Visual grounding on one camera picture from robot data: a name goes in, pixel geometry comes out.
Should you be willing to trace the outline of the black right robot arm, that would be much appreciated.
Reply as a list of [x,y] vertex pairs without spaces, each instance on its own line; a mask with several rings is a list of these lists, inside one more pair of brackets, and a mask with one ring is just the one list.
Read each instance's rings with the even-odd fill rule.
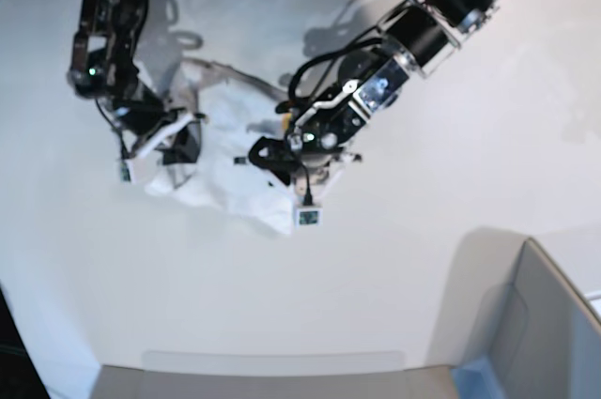
[[68,82],[79,98],[95,103],[121,162],[156,151],[164,166],[194,164],[202,113],[188,100],[153,91],[134,63],[148,12],[149,0],[83,0]]

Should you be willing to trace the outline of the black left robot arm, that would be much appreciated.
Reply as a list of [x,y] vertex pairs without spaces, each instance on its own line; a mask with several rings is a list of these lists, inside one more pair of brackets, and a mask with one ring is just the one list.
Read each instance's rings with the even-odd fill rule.
[[291,77],[283,134],[262,136],[238,163],[270,175],[312,206],[347,165],[362,161],[351,146],[374,114],[390,107],[413,76],[450,57],[497,10],[498,0],[403,0],[347,45],[316,56]]

